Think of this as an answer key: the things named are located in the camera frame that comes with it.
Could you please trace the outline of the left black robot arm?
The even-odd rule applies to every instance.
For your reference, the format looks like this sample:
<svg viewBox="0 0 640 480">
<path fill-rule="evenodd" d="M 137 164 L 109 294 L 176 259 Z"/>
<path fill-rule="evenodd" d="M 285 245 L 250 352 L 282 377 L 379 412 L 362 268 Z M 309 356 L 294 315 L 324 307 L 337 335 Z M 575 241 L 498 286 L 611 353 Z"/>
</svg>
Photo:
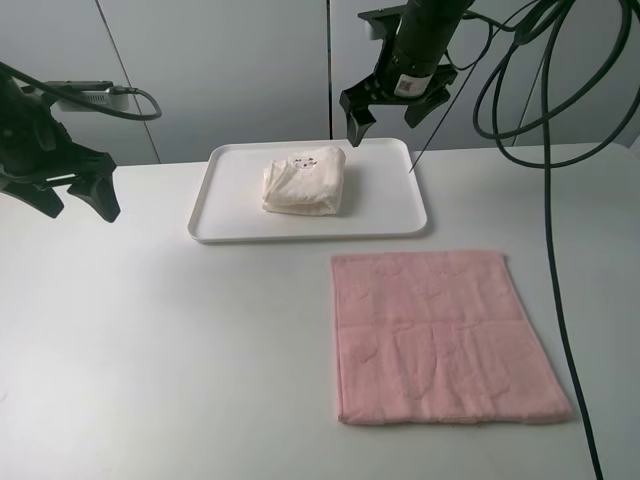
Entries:
<svg viewBox="0 0 640 480">
<path fill-rule="evenodd" d="M 8 67 L 1 67 L 1 192 L 44 215 L 55 218 L 64 204 L 54 189 L 82 200 L 105 221 L 120 214 L 113 186 L 112 157 L 73 141 L 51 114 L 58 100 L 110 82 L 46 82 L 37 87 L 16 83 Z"/>
</svg>

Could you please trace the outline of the right grey black robot arm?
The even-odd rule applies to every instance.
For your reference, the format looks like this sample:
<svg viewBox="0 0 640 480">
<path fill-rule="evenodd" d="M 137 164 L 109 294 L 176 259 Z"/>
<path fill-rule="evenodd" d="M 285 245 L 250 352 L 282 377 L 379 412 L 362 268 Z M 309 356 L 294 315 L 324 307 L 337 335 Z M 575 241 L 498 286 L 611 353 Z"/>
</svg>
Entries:
<svg viewBox="0 0 640 480">
<path fill-rule="evenodd" d="M 340 95 L 351 146 L 359 146 L 376 122 L 372 105 L 404 106 L 404 120 L 414 128 L 450 99 L 457 71 L 440 60 L 470 5 L 414 0 L 358 15 L 382 47 L 373 72 Z"/>
</svg>

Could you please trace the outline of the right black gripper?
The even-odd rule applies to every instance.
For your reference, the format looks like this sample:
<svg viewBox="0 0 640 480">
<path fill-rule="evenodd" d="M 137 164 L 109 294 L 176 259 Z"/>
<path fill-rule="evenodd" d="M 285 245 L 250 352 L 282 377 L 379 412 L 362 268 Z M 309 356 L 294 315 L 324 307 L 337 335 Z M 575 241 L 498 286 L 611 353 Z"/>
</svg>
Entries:
<svg viewBox="0 0 640 480">
<path fill-rule="evenodd" d="M 406 106 L 404 119 L 417 127 L 449 100 L 448 87 L 458 72 L 450 64 L 389 62 L 344 90 L 339 103 L 346 113 L 347 139 L 358 147 L 376 119 L 371 105 Z"/>
</svg>

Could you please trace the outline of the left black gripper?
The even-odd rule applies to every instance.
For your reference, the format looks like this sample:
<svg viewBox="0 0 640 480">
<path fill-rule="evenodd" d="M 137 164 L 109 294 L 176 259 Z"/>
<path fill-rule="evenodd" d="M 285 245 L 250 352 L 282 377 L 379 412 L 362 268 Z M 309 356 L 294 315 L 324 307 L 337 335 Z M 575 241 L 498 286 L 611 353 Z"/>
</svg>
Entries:
<svg viewBox="0 0 640 480">
<path fill-rule="evenodd" d="M 113 223 L 121 212 L 114 170 L 109 154 L 74 142 L 57 121 L 1 121 L 1 191 L 50 218 L 64 204 L 49 188 L 68 183 L 69 195 Z"/>
</svg>

